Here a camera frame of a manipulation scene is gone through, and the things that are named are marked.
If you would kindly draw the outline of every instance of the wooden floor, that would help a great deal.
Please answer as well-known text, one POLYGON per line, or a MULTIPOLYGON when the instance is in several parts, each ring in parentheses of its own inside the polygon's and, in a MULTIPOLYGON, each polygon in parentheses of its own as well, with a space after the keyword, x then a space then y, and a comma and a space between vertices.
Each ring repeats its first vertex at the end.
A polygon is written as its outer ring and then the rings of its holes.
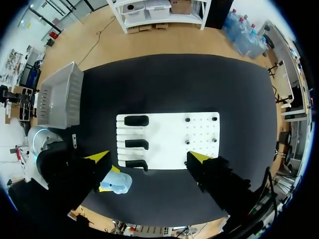
MULTIPOLYGON (((201 31, 192 24, 170 24, 166 30, 153 29, 125 35, 116 19, 114 20, 109 7, 91 13, 83 19, 83 22, 84 24, 77 22, 68 27, 56 39, 55 44, 47 48, 38 88, 49 75, 59 68, 72 61, 79 64, 96 44, 99 38, 97 32, 108 24, 109 26, 100 35, 99 43, 81 62, 79 66, 81 70, 113 61, 160 53, 214 54, 252 62, 262 67, 272 65, 268 57, 259 56, 251 60, 249 57, 240 56, 222 31, 214 28, 206 28, 201 31)), ((280 112, 281 109, 277 106, 278 133, 286 127, 280 112)), ((36 125, 36 119, 33 119, 31 124, 36 125)), ((280 161, 280 158, 276 159, 272 168, 273 173, 278 170, 280 161)), ((92 227, 100 230, 112 227, 110 219, 89 210, 87 214, 91 217, 88 216, 89 220, 94 223, 92 227)), ((217 220, 207 224, 196 239, 208 238, 218 233, 219 227, 216 225, 219 222, 220 220, 217 220)), ((197 227, 201 229, 204 225, 197 225, 197 227)))

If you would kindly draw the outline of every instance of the shelving unit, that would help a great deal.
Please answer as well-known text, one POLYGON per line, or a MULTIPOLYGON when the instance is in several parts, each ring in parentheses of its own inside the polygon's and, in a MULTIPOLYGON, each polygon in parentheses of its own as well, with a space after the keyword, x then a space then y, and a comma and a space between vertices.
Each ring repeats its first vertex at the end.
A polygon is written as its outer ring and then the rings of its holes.
POLYGON ((168 18, 164 19, 151 19, 151 16, 148 11, 146 11, 146 20, 140 22, 130 23, 121 14, 121 9, 124 5, 135 3, 143 0, 117 0, 115 3, 112 0, 107 0, 109 6, 111 7, 116 19, 118 20, 123 32, 125 34, 128 33, 128 28, 147 25, 147 24, 154 24, 154 23, 168 23, 168 22, 179 22, 179 23, 192 23, 200 25, 200 29, 204 30, 206 20, 209 13, 209 8, 211 4, 211 0, 197 0, 201 2, 203 18, 199 16, 199 14, 193 9, 190 15, 184 14, 170 14, 168 18))

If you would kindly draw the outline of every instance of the gray plastic bin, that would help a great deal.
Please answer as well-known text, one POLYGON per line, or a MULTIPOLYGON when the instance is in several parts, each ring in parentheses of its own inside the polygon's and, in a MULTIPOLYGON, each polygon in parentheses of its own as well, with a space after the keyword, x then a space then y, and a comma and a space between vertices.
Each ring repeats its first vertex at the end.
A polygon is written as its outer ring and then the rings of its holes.
POLYGON ((83 76, 72 62, 42 83, 37 102, 38 125, 66 129, 80 124, 83 76))

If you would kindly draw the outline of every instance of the black handle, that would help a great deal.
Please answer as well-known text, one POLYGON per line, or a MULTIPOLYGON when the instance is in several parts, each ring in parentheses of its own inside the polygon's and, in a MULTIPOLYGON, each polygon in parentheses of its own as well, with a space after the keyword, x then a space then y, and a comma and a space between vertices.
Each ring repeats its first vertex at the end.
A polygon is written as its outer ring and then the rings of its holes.
POLYGON ((149 122, 147 116, 126 116, 124 118, 124 124, 127 126, 147 126, 149 122))
POLYGON ((145 139, 129 139, 129 140, 125 140, 125 147, 126 148, 143 147, 145 150, 148 150, 149 142, 147 142, 145 139))
POLYGON ((147 172, 149 169, 148 164, 145 162, 145 160, 125 161, 125 166, 128 168, 142 167, 145 172, 147 172))

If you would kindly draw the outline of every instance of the black mat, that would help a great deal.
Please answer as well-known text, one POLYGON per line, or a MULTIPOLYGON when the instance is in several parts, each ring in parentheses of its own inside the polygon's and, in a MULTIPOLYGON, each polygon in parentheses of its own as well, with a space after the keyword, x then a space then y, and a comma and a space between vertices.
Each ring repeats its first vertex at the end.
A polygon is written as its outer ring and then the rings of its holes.
MULTIPOLYGON (((117 165, 116 115, 214 111, 221 120, 219 154, 257 189, 273 161, 277 118, 267 70, 255 64, 214 55, 153 55, 89 69, 81 124, 68 131, 86 154, 111 150, 117 165)), ((127 194, 92 193, 83 205, 149 226, 194 225, 226 215, 186 170, 121 171, 133 179, 127 194)))

